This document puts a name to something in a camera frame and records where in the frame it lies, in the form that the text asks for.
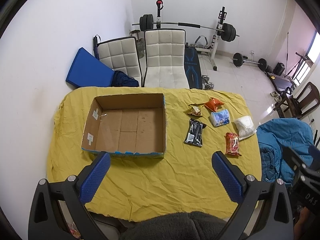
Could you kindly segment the red snack packet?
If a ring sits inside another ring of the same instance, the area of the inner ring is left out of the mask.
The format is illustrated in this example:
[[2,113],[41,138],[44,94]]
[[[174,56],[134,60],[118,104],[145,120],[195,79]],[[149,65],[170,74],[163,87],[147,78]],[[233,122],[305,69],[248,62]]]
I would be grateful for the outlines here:
[[226,139],[226,154],[233,156],[241,156],[239,150],[239,135],[236,133],[227,132]]

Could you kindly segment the white soft bag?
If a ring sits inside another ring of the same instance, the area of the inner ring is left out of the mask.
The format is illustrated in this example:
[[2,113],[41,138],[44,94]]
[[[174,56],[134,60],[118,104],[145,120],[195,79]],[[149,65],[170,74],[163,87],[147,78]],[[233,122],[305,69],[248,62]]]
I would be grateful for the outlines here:
[[234,123],[238,130],[239,140],[247,139],[257,132],[256,127],[254,126],[249,115],[242,116],[234,120]]

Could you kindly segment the black snack packet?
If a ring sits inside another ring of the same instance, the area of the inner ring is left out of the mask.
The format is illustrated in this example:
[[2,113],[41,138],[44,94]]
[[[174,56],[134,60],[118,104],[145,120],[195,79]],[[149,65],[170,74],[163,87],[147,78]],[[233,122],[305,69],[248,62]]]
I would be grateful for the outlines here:
[[202,147],[202,131],[204,128],[206,128],[207,125],[195,120],[190,119],[189,120],[189,129],[187,132],[187,135],[185,137],[184,143],[187,145],[192,145],[196,147]]

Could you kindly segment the blue tissue pack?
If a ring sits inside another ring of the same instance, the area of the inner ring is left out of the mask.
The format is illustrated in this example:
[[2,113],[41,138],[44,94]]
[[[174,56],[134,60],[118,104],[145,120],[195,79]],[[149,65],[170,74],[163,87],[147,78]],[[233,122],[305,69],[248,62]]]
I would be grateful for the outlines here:
[[210,114],[210,122],[214,127],[219,127],[219,126],[229,124],[230,123],[229,111],[227,109],[223,109],[218,112],[212,112]]

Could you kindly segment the orange snack packet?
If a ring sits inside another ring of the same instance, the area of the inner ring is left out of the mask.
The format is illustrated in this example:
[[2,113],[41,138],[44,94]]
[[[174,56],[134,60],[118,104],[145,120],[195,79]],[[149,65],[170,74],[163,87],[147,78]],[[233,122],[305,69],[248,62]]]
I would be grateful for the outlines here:
[[217,112],[218,108],[223,105],[224,103],[217,98],[210,98],[209,101],[204,104],[204,106],[212,112]]

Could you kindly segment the yellow snack packet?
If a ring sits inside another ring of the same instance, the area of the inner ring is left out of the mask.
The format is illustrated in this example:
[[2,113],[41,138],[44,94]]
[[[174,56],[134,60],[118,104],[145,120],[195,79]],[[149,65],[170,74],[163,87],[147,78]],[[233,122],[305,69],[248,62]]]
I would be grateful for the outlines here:
[[190,104],[188,115],[191,116],[202,116],[202,108],[204,104]]

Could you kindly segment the dark grey fleece garment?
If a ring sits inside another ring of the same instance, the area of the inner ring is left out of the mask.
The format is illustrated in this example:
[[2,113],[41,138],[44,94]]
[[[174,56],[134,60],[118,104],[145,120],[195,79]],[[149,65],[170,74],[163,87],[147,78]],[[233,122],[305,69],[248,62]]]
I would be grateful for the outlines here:
[[214,239],[226,221],[200,211],[148,219],[121,234],[120,239]]

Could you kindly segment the dark wooden chair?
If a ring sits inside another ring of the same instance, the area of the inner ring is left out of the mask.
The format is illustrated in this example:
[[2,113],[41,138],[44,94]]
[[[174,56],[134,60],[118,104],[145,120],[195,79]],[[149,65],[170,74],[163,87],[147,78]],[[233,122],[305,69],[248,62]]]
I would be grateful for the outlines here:
[[319,90],[313,83],[308,82],[297,96],[284,93],[273,110],[278,112],[281,118],[284,117],[283,113],[289,110],[293,118],[302,119],[317,107],[319,107]]

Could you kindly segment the open cardboard box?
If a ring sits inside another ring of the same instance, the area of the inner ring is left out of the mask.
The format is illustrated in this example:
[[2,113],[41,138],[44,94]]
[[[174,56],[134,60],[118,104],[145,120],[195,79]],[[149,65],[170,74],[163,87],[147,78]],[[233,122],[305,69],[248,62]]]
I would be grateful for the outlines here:
[[116,94],[93,99],[82,150],[115,157],[163,158],[166,147],[164,94]]

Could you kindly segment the dark blue cloth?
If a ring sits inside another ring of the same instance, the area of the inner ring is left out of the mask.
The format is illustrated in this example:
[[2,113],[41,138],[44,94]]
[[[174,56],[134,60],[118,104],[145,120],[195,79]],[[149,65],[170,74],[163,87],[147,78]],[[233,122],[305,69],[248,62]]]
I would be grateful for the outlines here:
[[139,82],[122,71],[114,71],[111,87],[139,87]]

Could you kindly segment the barbell on floor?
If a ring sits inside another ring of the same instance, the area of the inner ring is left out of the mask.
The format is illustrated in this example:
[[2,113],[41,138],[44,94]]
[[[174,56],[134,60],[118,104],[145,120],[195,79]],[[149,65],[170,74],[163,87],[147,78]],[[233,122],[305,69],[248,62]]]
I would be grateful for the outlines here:
[[264,58],[260,58],[258,61],[249,60],[247,57],[240,53],[235,53],[232,58],[233,64],[236,67],[241,67],[244,63],[256,64],[261,71],[267,69],[267,61]]

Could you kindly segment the blue foam mat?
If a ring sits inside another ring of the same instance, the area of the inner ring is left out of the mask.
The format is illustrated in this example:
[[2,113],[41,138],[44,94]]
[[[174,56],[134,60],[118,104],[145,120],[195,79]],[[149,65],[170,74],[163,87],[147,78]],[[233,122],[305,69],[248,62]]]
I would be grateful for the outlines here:
[[66,82],[76,88],[110,87],[114,71],[81,47],[69,69]]

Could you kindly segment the white weight rack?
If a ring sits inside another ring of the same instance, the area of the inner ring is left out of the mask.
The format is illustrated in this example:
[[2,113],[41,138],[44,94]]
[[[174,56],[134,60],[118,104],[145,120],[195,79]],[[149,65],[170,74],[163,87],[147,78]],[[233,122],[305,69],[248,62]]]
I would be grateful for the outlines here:
[[[217,46],[220,40],[222,27],[223,27],[223,23],[226,18],[226,15],[227,15],[227,12],[225,12],[225,7],[222,7],[218,15],[217,25],[216,25],[216,29],[214,30],[215,32],[213,34],[211,44],[208,43],[207,38],[203,35],[200,35],[196,39],[194,44],[198,53],[205,53],[210,57],[210,63],[212,64],[213,71],[217,71],[217,66],[216,66],[216,63],[214,62],[214,58],[217,51]],[[206,42],[205,46],[198,44],[198,41],[200,40],[201,37],[204,37],[204,40]]]

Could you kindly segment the barbell on rack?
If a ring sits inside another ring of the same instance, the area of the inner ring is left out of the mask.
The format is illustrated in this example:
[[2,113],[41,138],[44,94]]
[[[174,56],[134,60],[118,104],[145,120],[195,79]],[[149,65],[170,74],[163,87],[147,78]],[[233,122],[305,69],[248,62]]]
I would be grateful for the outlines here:
[[140,28],[140,31],[146,31],[149,29],[153,29],[154,25],[178,25],[181,27],[190,27],[190,28],[197,28],[197,29],[210,29],[217,31],[217,35],[221,37],[223,41],[226,42],[232,42],[235,40],[236,37],[239,37],[239,35],[236,33],[236,29],[233,25],[228,23],[223,23],[222,27],[217,28],[211,28],[211,27],[205,27],[201,26],[199,24],[193,24],[193,23],[185,23],[185,22],[153,22],[153,15],[152,14],[145,14],[140,17],[139,23],[133,23],[132,26],[138,25]]

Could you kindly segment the white padded chair right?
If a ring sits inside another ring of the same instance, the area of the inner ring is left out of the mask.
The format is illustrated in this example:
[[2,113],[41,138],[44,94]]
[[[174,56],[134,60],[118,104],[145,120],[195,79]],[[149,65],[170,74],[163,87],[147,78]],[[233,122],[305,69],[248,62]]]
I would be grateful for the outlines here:
[[185,30],[153,29],[144,32],[146,71],[149,88],[189,88],[184,70]]

